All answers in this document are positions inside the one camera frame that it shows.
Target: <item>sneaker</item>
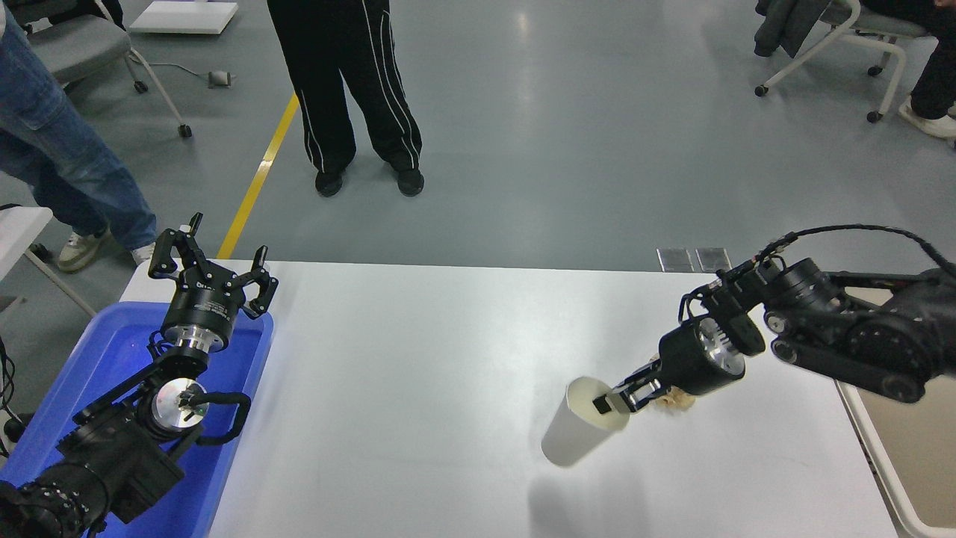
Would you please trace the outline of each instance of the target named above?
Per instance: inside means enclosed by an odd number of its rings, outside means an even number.
[[[129,251],[129,254],[133,255],[133,261],[135,261],[137,265],[140,265],[142,263],[148,263],[149,260],[153,258],[153,251],[155,249],[156,243],[149,243],[144,247]]]
[[[335,196],[342,188],[342,172],[319,172],[315,175],[315,190],[324,198]]]
[[[943,116],[939,120],[921,118],[913,112],[913,107],[910,105],[909,99],[910,98],[906,98],[906,101],[900,105],[900,116],[902,116],[904,120],[912,123],[913,126],[929,136],[936,138],[956,138],[956,120],[948,116]]]
[[[99,236],[96,234],[80,235],[76,232],[71,233],[66,245],[63,246],[63,250],[60,251],[59,258],[56,259],[56,267],[59,267],[59,270],[64,273],[75,273],[86,267],[93,261],[99,250],[99,245],[108,235],[109,230],[99,234]]]
[[[424,188],[424,177],[417,169],[400,171],[398,182],[399,191],[405,196],[415,196]]]

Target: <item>white sneaker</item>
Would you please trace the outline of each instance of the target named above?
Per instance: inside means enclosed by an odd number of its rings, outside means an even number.
[[[910,98],[900,105],[900,116],[912,123],[913,126],[920,129],[929,136],[936,138],[956,138],[956,120],[943,116],[939,120],[928,120],[921,118],[913,112],[913,107],[909,102]]]
[[[96,257],[99,245],[108,235],[110,235],[109,230],[100,234],[99,237],[70,233],[70,238],[60,251],[59,258],[56,259],[56,266],[64,273],[75,273],[86,267]]]
[[[129,251],[129,254],[133,255],[133,261],[135,261],[137,265],[140,265],[141,263],[148,263],[149,260],[153,258],[153,251],[155,249],[156,243],[149,243],[144,247]]]

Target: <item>white paper cup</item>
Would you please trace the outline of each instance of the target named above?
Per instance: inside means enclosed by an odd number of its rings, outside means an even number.
[[[624,429],[631,415],[617,411],[602,415],[594,406],[593,400],[609,391],[610,387],[594,377],[578,377],[568,385],[541,439],[545,458],[561,467],[574,465],[611,434]]]

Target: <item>person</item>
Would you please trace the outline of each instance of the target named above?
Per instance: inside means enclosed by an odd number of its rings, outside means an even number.
[[[332,196],[356,154],[342,79],[361,108],[373,149],[396,171],[405,196],[422,191],[422,135],[395,62],[388,0],[268,0],[272,24],[302,109],[315,188]]]
[[[900,115],[922,132],[956,138],[956,0],[861,0],[877,13],[919,24],[939,44]]]
[[[103,9],[99,6],[100,3],[106,9],[106,13],[103,13]],[[81,15],[94,15],[99,18],[104,18],[126,30],[126,27],[122,25],[122,6],[120,5],[120,0],[77,0],[76,6],[72,9],[51,15],[48,17],[48,20],[50,20],[50,24],[59,24]]]
[[[6,4],[0,18],[0,170],[73,228],[56,265],[82,269],[110,233],[136,263],[150,259],[156,215],[129,169],[80,118]]]

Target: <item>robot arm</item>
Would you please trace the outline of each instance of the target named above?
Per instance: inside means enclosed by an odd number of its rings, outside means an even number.
[[[240,309],[251,318],[267,311],[278,280],[265,270],[265,246],[241,276],[208,261],[195,241],[201,219],[196,213],[186,231],[157,239],[149,276],[175,280],[176,292],[158,331],[165,341],[148,346],[153,362],[73,417],[77,427],[56,447],[61,461],[20,487],[0,482],[0,538],[77,538],[87,530],[92,538],[110,512],[129,523],[183,478],[176,461],[187,449],[242,431],[250,398],[206,392],[196,379],[209,354],[228,347]],[[243,288],[253,282],[259,293],[247,302]],[[238,406],[224,434],[202,435],[209,405]]]
[[[841,229],[913,238],[940,268],[920,275],[826,273],[809,258],[787,265],[779,257],[802,235]],[[909,232],[854,225],[793,233],[717,277],[684,296],[681,325],[661,338],[654,360],[594,400],[599,412],[636,413],[671,388],[703,395],[742,378],[745,358],[765,349],[749,315],[760,304],[776,335],[771,351],[803,369],[907,403],[922,398],[933,377],[956,376],[956,268]],[[848,295],[847,287],[886,289],[893,297],[877,306]],[[706,315],[689,315],[695,301]]]

